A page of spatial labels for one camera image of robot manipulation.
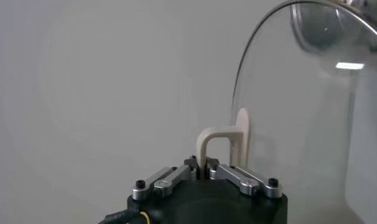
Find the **black robotic base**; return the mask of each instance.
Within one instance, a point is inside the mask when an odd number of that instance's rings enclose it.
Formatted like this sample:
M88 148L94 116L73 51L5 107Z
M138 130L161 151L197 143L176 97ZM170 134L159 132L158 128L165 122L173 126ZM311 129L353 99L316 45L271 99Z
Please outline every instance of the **black robotic base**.
M107 215L100 224L254 223L286 224L287 197L278 180L207 158L205 180L195 156L139 180L127 210Z

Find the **black cable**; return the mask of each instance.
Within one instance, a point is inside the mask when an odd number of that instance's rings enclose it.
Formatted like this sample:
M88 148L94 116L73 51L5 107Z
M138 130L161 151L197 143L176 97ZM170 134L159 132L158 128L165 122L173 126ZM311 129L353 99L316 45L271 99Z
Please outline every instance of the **black cable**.
M138 212L132 210L123 210L110 215L106 215L104 220L99 224L126 224L139 216Z

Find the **screw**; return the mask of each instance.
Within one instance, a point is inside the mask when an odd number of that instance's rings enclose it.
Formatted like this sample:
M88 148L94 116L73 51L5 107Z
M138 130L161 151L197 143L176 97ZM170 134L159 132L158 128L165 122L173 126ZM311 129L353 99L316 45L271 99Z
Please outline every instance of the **screw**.
M268 185L270 187L278 187L279 186L279 181L276 178L269 178Z
M146 186L146 182L145 182L144 180L137 180L137 181L135 182L135 187L136 187L137 189L144 189L145 186Z

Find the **gray background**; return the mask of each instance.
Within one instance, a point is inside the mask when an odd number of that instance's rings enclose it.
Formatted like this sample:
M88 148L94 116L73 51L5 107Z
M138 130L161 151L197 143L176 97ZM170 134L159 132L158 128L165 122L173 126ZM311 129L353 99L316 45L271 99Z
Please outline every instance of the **gray background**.
M0 224L96 223L195 153L276 4L0 0Z

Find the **metal rim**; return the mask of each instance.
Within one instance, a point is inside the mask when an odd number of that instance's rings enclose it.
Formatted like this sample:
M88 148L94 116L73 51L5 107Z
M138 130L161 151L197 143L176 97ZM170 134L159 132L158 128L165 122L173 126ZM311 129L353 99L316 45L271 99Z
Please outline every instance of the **metal rim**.
M279 11L279 10L281 10L281 9L287 7L287 6L295 5L295 4L299 4L299 3L312 3L312 4L324 5L324 6L328 6L328 7L332 7L334 9L337 9L341 12L348 13L353 18L355 18L360 23L362 23L364 25L364 27L366 27L368 30L370 30L371 32L373 32L377 36L377 23L371 17L363 14L360 10L358 10L358 9L356 9L356 8L350 6L350 5L347 5L347 4L344 4L344 3L341 3L341 2L334 2L334 1L330 1L330 0L289 0L289 1L286 1L286 2L283 2L279 5L277 5L275 8L273 8L271 11L269 11L260 20L260 22L258 23L256 28L253 30L250 38L248 39L248 43L246 44L246 47L244 49L244 53L242 54L242 57L241 57L241 60L239 62L239 66L238 66L236 81L234 83L234 89L233 89L233 101L232 101L232 104L231 104L231 121L232 122L234 121L233 115L235 115L235 114L233 114L233 109L234 109L234 105L236 103L236 99L235 99L236 98L236 88L237 88L237 84L238 84L238 80L239 80L239 75L241 73L241 69L242 69L242 66L244 64L245 57L247 55L249 47L250 47L256 33L259 31L261 26L267 21L267 19L270 16L272 16L274 13L276 13L277 11Z

